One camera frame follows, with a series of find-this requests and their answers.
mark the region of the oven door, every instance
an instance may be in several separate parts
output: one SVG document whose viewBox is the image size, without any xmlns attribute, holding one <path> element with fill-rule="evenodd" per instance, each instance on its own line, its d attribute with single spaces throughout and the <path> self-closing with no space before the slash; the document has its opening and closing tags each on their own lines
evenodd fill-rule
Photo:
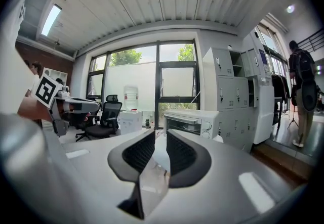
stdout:
<svg viewBox="0 0 324 224">
<path fill-rule="evenodd" d="M 177 115 L 164 115 L 165 118 L 165 134 L 168 129 L 177 129 L 200 135 L 201 119 L 189 118 Z"/>
</svg>

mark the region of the sky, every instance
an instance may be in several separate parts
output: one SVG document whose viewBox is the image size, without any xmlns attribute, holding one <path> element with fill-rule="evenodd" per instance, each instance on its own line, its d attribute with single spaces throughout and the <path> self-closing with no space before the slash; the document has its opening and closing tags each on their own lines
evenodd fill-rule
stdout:
<svg viewBox="0 0 324 224">
<path fill-rule="evenodd" d="M 160 45 L 160 61 L 178 61 L 179 49 L 185 44 L 164 44 Z M 139 63 L 154 62 L 156 60 L 156 46 L 136 48 L 137 52 L 142 53 Z M 106 56 L 97 58 L 98 69 L 104 69 Z"/>
</svg>

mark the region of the staircase railing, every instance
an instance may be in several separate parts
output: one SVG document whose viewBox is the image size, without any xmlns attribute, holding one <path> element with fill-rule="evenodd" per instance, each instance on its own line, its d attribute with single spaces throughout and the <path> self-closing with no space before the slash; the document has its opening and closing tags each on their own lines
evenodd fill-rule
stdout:
<svg viewBox="0 0 324 224">
<path fill-rule="evenodd" d="M 324 28 L 299 42 L 298 47 L 308 52 L 324 47 Z"/>
</svg>

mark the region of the fluorescent light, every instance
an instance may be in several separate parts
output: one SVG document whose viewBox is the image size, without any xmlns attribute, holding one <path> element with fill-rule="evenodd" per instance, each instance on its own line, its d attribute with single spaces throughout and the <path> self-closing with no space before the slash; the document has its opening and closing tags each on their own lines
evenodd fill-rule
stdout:
<svg viewBox="0 0 324 224">
<path fill-rule="evenodd" d="M 56 17 L 58 16 L 58 14 L 61 12 L 61 8 L 58 5 L 53 5 L 49 16 L 46 19 L 46 22 L 44 24 L 43 30 L 42 30 L 42 34 L 47 36 L 49 34 L 49 31 L 56 19 Z"/>
<path fill-rule="evenodd" d="M 287 12 L 288 13 L 292 13 L 295 10 L 295 6 L 294 5 L 290 5 L 287 7 Z"/>
</svg>

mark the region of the pants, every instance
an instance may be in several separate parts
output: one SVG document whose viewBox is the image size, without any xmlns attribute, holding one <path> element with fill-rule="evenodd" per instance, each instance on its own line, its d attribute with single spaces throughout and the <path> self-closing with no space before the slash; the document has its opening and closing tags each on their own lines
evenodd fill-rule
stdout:
<svg viewBox="0 0 324 224">
<path fill-rule="evenodd" d="M 313 122 L 313 116 L 314 116 L 314 111 L 312 112 L 307 112 L 302 103 L 302 90 L 298 89 L 297 90 L 297 97 L 296 97 L 296 102 L 297 102 L 297 108 L 298 108 L 298 136 L 299 136 L 299 143 L 304 144 L 310 128 L 312 126 Z"/>
</svg>

